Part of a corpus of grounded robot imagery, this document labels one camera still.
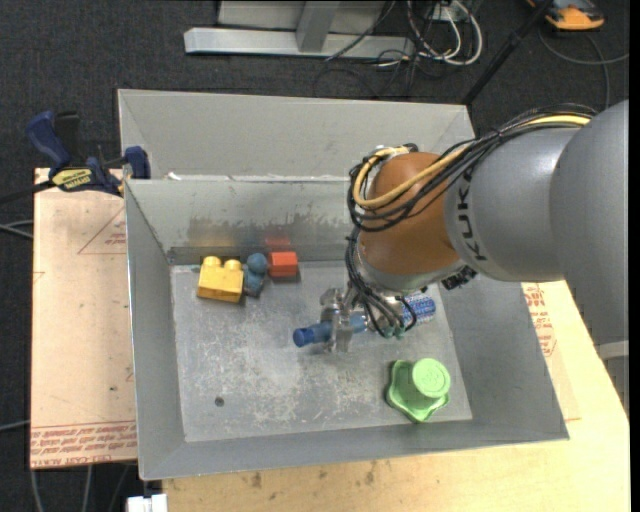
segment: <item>red toy block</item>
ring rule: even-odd
[[[293,251],[270,252],[267,256],[270,277],[296,277],[298,256]]]

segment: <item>yellow cable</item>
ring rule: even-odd
[[[584,126],[590,120],[591,119],[588,117],[582,117],[579,115],[572,115],[572,114],[563,114],[563,115],[547,116],[540,119],[534,119],[533,121],[529,121],[528,123],[525,123],[522,126],[546,124],[546,123],[573,123],[578,126]],[[400,146],[398,148],[384,148],[379,151],[376,151],[369,158],[369,160],[367,160],[367,162],[362,166],[362,168],[360,169],[360,172],[358,173],[358,176],[356,177],[356,181],[353,187],[353,199],[356,202],[356,204],[358,204],[358,206],[365,209],[375,209],[375,208],[384,206],[390,203],[391,201],[393,201],[394,199],[396,199],[398,196],[400,196],[407,190],[409,190],[420,180],[423,180],[424,178],[431,176],[432,174],[435,174],[438,171],[441,171],[442,169],[444,169],[447,165],[449,165],[449,163],[455,160],[467,148],[467,146],[464,146],[450,153],[449,155],[442,158],[441,160],[431,164],[429,167],[426,167],[421,172],[416,174],[413,178],[410,178],[404,183],[401,183],[396,188],[390,190],[386,194],[383,194],[380,197],[376,197],[375,199],[363,199],[362,196],[360,195],[360,189],[362,188],[362,183],[364,182],[365,177],[367,176],[367,174],[369,174],[373,166],[377,164],[381,159],[385,158],[386,156],[397,154],[397,153],[409,152],[409,150],[404,146]]]

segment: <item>green toy object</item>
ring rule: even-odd
[[[411,421],[424,423],[449,403],[450,387],[449,372],[435,359],[425,358],[415,363],[396,361],[391,366],[386,400]]]

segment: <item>yellow toy block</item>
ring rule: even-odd
[[[198,297],[204,299],[240,302],[244,272],[238,260],[222,261],[215,256],[207,256],[200,267]]]

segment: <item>gray robot arm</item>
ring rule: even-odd
[[[563,112],[516,118],[508,137],[445,155],[385,148],[352,169],[350,279],[324,296],[329,347],[347,349],[358,307],[381,334],[402,334],[398,299],[461,271],[565,279],[628,398],[629,102],[595,117]]]

